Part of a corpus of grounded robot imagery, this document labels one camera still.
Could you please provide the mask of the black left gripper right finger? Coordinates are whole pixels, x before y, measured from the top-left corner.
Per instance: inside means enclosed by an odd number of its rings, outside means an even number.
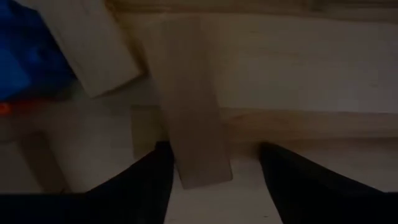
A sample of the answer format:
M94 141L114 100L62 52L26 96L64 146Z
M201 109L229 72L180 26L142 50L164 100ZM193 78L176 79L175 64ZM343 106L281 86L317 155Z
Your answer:
M375 189L268 142L259 145L259 162L283 224L398 224L398 192Z

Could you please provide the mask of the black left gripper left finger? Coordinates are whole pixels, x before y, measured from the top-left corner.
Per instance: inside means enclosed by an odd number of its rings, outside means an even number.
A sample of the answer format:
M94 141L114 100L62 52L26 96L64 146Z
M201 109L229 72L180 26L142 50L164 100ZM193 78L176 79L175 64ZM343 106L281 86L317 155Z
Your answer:
M174 181L168 141L117 176L88 191L90 224L164 224Z

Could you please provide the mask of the wooden block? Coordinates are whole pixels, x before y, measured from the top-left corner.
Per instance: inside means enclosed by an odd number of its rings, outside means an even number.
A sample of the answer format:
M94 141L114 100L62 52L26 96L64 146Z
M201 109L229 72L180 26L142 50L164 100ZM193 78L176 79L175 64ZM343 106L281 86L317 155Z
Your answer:
M40 14L90 97L144 73L106 0L16 1Z
M233 178L207 46L199 18L168 21L162 28L170 74L162 94L170 141L185 189Z

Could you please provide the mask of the blue plastic brick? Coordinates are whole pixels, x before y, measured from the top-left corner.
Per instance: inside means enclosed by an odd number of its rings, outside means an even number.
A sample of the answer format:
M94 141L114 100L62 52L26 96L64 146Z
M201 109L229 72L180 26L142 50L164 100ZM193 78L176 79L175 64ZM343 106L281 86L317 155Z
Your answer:
M39 13L0 0L0 101L57 94L75 79Z

